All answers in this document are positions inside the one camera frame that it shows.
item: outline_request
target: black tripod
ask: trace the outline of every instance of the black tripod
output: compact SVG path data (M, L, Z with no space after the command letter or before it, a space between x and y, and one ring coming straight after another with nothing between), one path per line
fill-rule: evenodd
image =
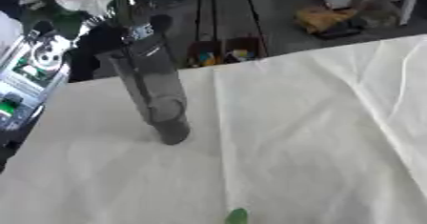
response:
M256 8L254 5L254 0L248 0L248 3L251 9L252 17L256 25L256 29L258 31L259 39L261 40L262 48L264 49L266 56L270 56L270 53L267 47L267 42L265 41L264 32L262 31L261 23L259 20L259 14L256 11Z

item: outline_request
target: white fabric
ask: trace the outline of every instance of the white fabric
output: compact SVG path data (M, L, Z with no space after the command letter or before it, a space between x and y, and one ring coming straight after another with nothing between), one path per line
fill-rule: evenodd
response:
M0 223L427 222L426 36L181 72L164 146L118 79L69 85L0 175Z

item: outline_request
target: tripod leg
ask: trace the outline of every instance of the tripod leg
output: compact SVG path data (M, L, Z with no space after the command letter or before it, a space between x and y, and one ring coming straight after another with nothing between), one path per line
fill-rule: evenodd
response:
M254 21L256 24L256 29L258 30L259 38L261 39L261 43L262 43L262 46L264 48L265 54L267 56L270 56L269 50L267 48L267 43L266 43L265 38L264 38L264 32L262 31L261 24L259 22L259 14L256 12L256 9L255 9L254 0L248 0L248 3L249 3L249 6L251 8L251 13L252 13L252 16L254 18Z
M218 15L216 9L216 0L212 0L212 19L213 19L213 40L218 40Z
M200 41L200 19L202 10L202 0L197 0L197 11L195 17L195 41Z

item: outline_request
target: floor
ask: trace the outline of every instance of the floor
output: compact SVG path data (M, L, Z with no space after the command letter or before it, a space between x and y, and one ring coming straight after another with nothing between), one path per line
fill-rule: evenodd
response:
M261 18L270 55L427 33L427 15L424 14L422 17L421 8L421 14L416 15L408 26L369 30L356 36L325 41L308 35L294 22L297 10L321 4L321 0L254 0L254 2ZM206 0L204 7L209 6L210 2ZM246 0L218 0L218 8L218 32L221 39L257 35ZM168 12L174 18L169 38L173 52L180 61L185 60L187 48L194 40L195 10L195 0L187 0ZM201 33L209 38L212 35L212 17L209 8L203 10L203 18ZM106 77L114 74L111 65L104 63L96 76Z

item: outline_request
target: green object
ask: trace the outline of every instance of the green object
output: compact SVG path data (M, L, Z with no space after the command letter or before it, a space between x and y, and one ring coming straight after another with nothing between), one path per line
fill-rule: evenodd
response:
M15 108L9 103L0 103L0 113L5 114L7 116L12 116Z
M229 214L225 224L248 224L248 219L249 215L245 209L236 209Z

